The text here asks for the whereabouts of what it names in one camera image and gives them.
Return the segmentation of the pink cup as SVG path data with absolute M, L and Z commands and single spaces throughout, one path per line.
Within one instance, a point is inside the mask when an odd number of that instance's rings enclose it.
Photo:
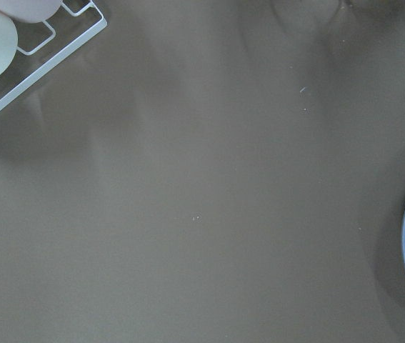
M 51 18 L 62 0 L 0 0 L 0 12 L 24 23 L 35 24 Z

